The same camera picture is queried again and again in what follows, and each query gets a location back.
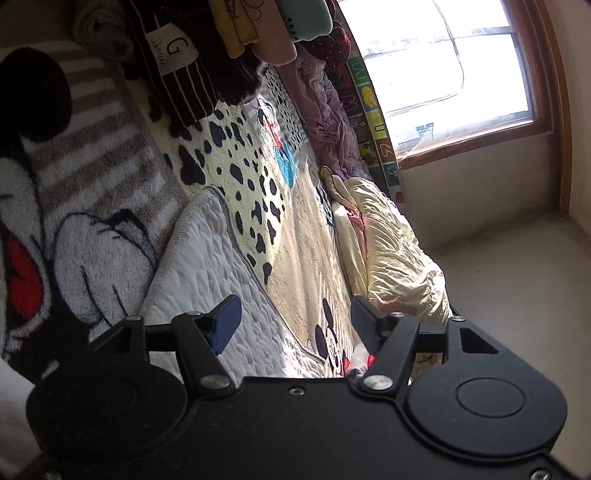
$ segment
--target floor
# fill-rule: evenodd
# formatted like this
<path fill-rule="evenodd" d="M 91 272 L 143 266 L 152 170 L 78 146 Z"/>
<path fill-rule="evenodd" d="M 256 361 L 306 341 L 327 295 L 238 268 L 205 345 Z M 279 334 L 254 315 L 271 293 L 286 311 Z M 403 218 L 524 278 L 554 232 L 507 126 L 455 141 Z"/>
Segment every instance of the floor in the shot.
<path fill-rule="evenodd" d="M 432 255 L 452 305 L 556 383 L 569 416 L 553 454 L 591 472 L 591 238 L 544 216 Z"/>

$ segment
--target window frame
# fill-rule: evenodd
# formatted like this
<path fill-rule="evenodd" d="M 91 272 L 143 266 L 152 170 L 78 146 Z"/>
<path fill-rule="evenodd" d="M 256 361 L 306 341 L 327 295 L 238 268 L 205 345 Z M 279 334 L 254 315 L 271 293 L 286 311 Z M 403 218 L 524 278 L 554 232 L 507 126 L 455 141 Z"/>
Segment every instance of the window frame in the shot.
<path fill-rule="evenodd" d="M 524 86 L 528 93 L 528 103 L 531 101 L 532 120 L 510 125 L 492 126 L 489 129 L 473 131 L 461 137 L 454 137 L 443 141 L 439 145 L 432 145 L 424 150 L 416 150 L 398 160 L 401 171 L 426 165 L 433 161 L 458 155 L 478 148 L 495 145 L 497 143 L 542 134 L 552 130 L 552 117 L 548 80 L 538 47 L 536 25 L 527 8 L 528 0 L 500 0 L 505 8 L 507 18 L 511 24 L 511 36 L 515 51 L 522 66 Z"/>

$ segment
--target folded clothes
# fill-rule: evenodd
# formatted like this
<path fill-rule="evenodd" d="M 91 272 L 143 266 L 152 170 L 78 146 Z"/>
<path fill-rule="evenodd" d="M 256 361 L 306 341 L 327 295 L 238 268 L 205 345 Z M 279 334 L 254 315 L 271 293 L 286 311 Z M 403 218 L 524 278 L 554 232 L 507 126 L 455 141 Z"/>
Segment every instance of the folded clothes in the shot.
<path fill-rule="evenodd" d="M 325 0 L 333 19 L 333 28 L 328 35 L 302 42 L 306 50 L 317 59 L 323 60 L 328 66 L 335 67 L 347 61 L 351 54 L 351 41 L 343 26 L 335 20 L 335 3 Z"/>
<path fill-rule="evenodd" d="M 174 125 L 188 127 L 211 115 L 217 91 L 190 37 L 138 0 L 123 0 L 146 78 L 158 92 Z"/>
<path fill-rule="evenodd" d="M 297 56 L 296 48 L 275 0 L 242 0 L 242 3 L 259 37 L 252 52 L 270 65 L 293 61 Z"/>
<path fill-rule="evenodd" d="M 134 57 L 134 38 L 119 0 L 74 0 L 72 39 L 109 60 Z"/>
<path fill-rule="evenodd" d="M 217 31 L 230 58 L 244 53 L 244 45 L 256 43 L 258 34 L 240 0 L 209 0 Z"/>
<path fill-rule="evenodd" d="M 168 4 L 158 11 L 187 32 L 194 42 L 220 100 L 229 105 L 239 105 L 256 97 L 266 65 L 253 55 L 250 48 L 246 48 L 237 59 L 228 57 L 207 2 Z"/>
<path fill-rule="evenodd" d="M 277 7 L 293 41 L 314 40 L 332 30 L 324 0 L 277 0 Z"/>

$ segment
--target purple blanket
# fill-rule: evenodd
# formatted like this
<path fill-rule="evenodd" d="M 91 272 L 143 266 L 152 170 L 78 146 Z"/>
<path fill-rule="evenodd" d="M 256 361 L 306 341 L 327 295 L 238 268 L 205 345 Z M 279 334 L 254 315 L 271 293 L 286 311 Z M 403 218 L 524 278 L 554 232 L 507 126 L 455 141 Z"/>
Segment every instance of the purple blanket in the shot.
<path fill-rule="evenodd" d="M 324 73 L 325 63 L 302 46 L 297 46 L 297 52 L 297 58 L 277 67 L 277 72 L 308 130 L 318 161 L 342 179 L 372 180 L 339 96 Z"/>

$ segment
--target beige wall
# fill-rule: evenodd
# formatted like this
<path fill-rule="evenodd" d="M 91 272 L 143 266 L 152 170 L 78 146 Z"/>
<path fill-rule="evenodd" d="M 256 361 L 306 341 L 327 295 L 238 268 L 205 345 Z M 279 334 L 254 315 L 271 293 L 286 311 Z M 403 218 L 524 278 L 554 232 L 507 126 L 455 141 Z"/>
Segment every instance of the beige wall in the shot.
<path fill-rule="evenodd" d="M 402 172 L 405 214 L 435 249 L 557 207 L 559 178 L 553 135 L 520 138 Z"/>
<path fill-rule="evenodd" d="M 564 63 L 573 123 L 570 216 L 591 235 L 591 3 L 545 2 Z"/>

